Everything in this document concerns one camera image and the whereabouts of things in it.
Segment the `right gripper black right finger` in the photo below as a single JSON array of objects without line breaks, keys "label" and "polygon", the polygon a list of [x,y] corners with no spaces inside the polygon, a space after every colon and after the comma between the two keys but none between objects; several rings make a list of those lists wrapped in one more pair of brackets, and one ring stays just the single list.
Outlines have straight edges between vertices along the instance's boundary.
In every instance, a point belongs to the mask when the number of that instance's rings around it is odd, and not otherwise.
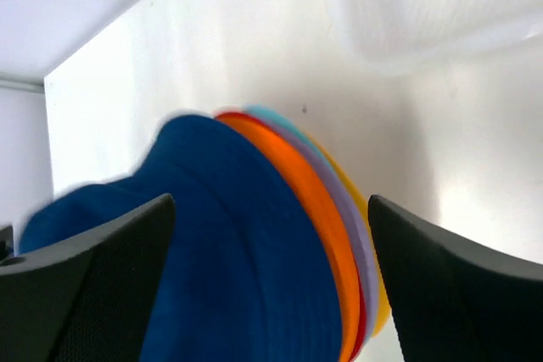
[{"label": "right gripper black right finger", "polygon": [[369,225],[406,361],[540,361],[542,266],[379,195]]}]

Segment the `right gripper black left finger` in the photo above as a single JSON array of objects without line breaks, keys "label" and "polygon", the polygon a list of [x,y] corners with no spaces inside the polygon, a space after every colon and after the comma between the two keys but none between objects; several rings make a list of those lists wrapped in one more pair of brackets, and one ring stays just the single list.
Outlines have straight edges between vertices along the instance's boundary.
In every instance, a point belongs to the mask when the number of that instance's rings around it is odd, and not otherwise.
[{"label": "right gripper black left finger", "polygon": [[163,194],[19,256],[2,228],[1,359],[137,361],[174,226]]}]

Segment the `yellow bucket hat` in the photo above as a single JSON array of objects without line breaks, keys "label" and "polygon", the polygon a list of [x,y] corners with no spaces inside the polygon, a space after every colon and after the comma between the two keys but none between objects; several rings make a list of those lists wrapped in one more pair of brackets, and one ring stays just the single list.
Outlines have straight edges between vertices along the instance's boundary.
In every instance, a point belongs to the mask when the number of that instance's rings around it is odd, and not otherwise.
[{"label": "yellow bucket hat", "polygon": [[378,278],[378,313],[377,313],[375,327],[373,328],[373,331],[372,331],[372,336],[376,337],[383,330],[383,327],[387,324],[387,321],[389,320],[389,317],[391,315],[391,308],[389,305],[386,289],[383,284],[383,277],[381,274],[381,270],[378,264],[377,254],[376,254],[375,247],[373,244],[372,233],[371,233],[371,229],[370,229],[369,221],[368,221],[367,200],[360,194],[360,192],[358,191],[358,189],[356,188],[352,180],[346,175],[343,169],[336,163],[336,161],[326,151],[326,149],[323,148],[309,134],[306,134],[306,136],[320,150],[320,152],[328,160],[330,165],[332,165],[337,175],[339,176],[339,179],[344,183],[344,186],[346,187],[347,191],[350,193],[351,197],[353,198],[357,208],[359,209],[361,217],[363,219],[364,226],[366,228],[365,235],[369,238],[369,244],[372,249],[372,254],[374,257],[373,269],[376,271],[377,278]]}]

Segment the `lavender bucket hat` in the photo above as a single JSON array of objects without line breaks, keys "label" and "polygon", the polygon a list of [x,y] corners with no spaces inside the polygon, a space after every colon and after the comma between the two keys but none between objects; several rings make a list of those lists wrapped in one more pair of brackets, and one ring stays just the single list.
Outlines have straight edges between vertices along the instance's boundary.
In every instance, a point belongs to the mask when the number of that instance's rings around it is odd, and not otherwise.
[{"label": "lavender bucket hat", "polygon": [[364,292],[365,308],[367,312],[366,332],[363,342],[366,343],[372,335],[378,313],[378,278],[373,269],[374,257],[369,244],[369,238],[365,235],[366,228],[363,219],[353,198],[347,191],[344,183],[339,179],[336,171],[330,165],[324,155],[320,155],[303,143],[294,133],[276,125],[270,121],[262,120],[280,136],[283,136],[304,158],[313,166],[317,175],[323,181],[330,192],[333,202],[339,211],[350,239],[350,246],[358,267]]}]

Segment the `blue bucket hat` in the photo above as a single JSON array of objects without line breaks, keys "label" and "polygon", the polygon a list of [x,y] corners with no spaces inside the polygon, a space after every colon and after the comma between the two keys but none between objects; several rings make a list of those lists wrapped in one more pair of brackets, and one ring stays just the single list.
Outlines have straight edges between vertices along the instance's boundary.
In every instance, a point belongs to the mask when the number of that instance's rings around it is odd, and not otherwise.
[{"label": "blue bucket hat", "polygon": [[333,272],[294,192],[244,137],[211,118],[166,122],[132,175],[77,188],[27,221],[29,253],[168,193],[176,226],[143,361],[335,361]]}]

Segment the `teal bucket hat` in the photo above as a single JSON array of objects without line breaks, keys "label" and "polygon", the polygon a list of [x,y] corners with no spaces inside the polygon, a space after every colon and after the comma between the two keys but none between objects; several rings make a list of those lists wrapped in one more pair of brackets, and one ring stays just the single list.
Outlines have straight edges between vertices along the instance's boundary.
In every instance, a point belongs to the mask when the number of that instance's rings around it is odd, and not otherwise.
[{"label": "teal bucket hat", "polygon": [[294,133],[303,143],[310,147],[313,151],[322,156],[321,149],[313,142],[302,130],[300,130],[294,123],[280,115],[273,109],[269,109],[260,105],[249,105],[244,108],[246,114],[251,114],[261,120],[270,121],[276,125],[280,125],[282,128]]}]

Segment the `white plastic basket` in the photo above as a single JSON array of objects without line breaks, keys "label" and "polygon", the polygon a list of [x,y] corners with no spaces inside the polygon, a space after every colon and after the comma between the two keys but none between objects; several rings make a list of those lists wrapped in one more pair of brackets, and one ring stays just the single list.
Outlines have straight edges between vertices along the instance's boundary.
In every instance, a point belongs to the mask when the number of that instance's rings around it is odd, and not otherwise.
[{"label": "white plastic basket", "polygon": [[542,0],[326,0],[339,41],[390,74],[542,34]]}]

